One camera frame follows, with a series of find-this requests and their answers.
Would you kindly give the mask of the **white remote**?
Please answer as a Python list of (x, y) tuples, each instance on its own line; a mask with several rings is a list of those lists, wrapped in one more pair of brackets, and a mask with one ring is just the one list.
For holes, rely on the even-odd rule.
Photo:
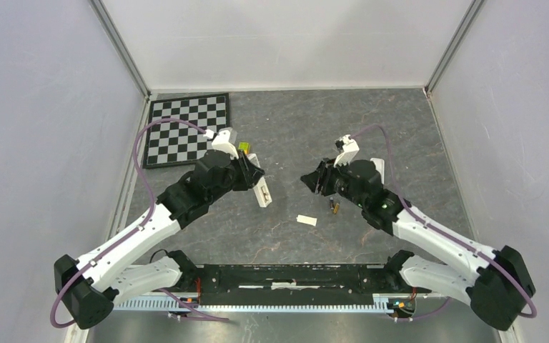
[[(248, 158), (255, 166), (260, 167), (259, 159), (256, 154), (249, 154)], [(266, 208), (272, 203), (272, 196), (264, 177), (261, 177), (252, 189), (260, 207)]]

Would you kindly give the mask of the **white remote control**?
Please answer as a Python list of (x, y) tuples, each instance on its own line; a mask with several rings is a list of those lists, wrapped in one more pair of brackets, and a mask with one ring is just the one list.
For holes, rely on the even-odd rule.
[(385, 183), (385, 160), (380, 158), (371, 158), (370, 161), (374, 164), (376, 171), (380, 174), (381, 182)]

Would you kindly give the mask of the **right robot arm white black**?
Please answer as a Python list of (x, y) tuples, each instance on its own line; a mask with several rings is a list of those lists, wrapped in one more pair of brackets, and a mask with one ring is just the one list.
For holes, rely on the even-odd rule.
[(399, 262), (384, 273), (392, 291), (401, 292), (408, 286), (429, 289), (468, 305), (484, 323), (500, 331), (509, 330), (518, 317), (536, 316), (535, 285), (518, 250), (509, 246), (494, 249), (440, 226), (386, 189), (373, 161), (335, 166), (324, 159), (300, 180), (315, 194), (337, 194), (352, 202), (371, 227), (439, 260), (398, 253)]

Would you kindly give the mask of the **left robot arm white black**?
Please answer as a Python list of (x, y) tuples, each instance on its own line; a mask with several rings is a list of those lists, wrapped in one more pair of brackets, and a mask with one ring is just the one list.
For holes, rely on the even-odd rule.
[(148, 210), (118, 235), (78, 258), (65, 254), (54, 262), (56, 301), (50, 312), (52, 325), (64, 327), (56, 320), (59, 304), (70, 313), (71, 324), (89, 329), (127, 300), (170, 287), (191, 289), (196, 272), (173, 257), (140, 267), (132, 263), (204, 216), (228, 192), (248, 190), (255, 193), (261, 207), (271, 203), (257, 155), (241, 151), (233, 159), (226, 152), (209, 150), (192, 171), (153, 198)]

